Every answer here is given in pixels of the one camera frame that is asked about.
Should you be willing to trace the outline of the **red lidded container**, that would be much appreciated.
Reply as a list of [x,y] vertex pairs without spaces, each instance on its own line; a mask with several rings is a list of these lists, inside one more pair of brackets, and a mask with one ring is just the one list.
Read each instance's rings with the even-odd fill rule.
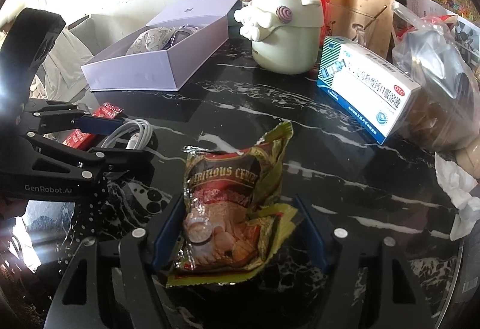
[[326,36],[329,34],[329,2],[330,0],[320,0],[323,11],[323,25],[320,27],[320,42],[322,47]]

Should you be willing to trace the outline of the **brown paper bag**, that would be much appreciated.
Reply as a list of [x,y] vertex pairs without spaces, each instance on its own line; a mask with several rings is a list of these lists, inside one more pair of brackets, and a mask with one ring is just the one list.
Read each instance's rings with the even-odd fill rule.
[[335,36],[354,38],[355,25],[365,27],[366,47],[387,57],[391,40],[394,0],[329,0],[328,25]]

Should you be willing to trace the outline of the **white crumpled tissue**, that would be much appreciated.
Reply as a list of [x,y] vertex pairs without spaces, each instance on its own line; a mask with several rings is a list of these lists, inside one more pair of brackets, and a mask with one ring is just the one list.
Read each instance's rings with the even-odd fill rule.
[[451,241],[468,236],[479,222],[479,183],[454,161],[434,154],[437,181],[457,210],[450,231]]

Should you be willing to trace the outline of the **white open gift box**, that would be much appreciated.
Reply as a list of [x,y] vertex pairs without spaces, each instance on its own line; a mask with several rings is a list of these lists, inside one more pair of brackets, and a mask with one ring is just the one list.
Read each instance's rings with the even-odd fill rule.
[[176,91],[229,38],[239,0],[177,0],[81,66],[92,91]]

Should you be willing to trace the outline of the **clear plastic bag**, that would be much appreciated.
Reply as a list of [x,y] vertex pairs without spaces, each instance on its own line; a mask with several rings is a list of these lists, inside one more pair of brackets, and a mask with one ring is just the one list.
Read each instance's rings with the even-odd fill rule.
[[479,83],[455,43],[457,16],[419,17],[398,2],[392,11],[410,25],[393,63],[420,86],[400,134],[431,152],[467,147],[479,137]]

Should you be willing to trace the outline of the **white astronaut thermos jug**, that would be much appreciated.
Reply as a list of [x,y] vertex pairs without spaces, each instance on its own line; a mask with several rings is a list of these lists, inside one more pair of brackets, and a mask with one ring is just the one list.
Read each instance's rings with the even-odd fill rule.
[[234,19],[261,68],[294,75],[315,65],[324,24],[320,0],[252,0]]

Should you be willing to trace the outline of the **white garment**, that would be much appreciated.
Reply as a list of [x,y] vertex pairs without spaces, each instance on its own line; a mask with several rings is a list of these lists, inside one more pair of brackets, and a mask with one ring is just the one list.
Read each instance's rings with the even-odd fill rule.
[[32,81],[30,96],[64,102],[78,99],[88,86],[81,66],[92,57],[86,45],[64,28]]

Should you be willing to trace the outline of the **gold cereal packet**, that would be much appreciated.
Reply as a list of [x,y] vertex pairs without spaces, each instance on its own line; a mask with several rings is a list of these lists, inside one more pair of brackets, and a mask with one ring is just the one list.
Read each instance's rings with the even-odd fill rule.
[[249,148],[185,148],[183,243],[169,287],[242,283],[269,263],[296,227],[297,209],[281,202],[293,135],[284,121]]

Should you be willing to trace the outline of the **blue white medicine box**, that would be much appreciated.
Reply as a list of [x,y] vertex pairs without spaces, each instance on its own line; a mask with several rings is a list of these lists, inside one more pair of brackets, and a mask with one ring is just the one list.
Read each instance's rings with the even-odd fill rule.
[[324,40],[316,84],[379,144],[403,123],[421,89],[401,69],[339,36]]

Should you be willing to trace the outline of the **red snack packet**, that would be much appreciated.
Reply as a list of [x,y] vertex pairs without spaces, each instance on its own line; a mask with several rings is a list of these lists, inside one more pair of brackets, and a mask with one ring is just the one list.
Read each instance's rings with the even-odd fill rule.
[[89,150],[100,139],[105,139],[123,125],[126,115],[122,108],[110,103],[100,105],[91,115],[76,121],[76,129],[63,141],[63,145],[82,151]]

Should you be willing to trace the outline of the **black polka dot hair band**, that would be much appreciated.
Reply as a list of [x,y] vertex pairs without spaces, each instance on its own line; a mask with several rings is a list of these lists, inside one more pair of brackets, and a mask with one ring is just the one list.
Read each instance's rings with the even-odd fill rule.
[[104,174],[94,194],[75,204],[65,245],[73,248],[87,237],[121,239],[162,213],[172,196],[153,185],[154,170],[148,163]]

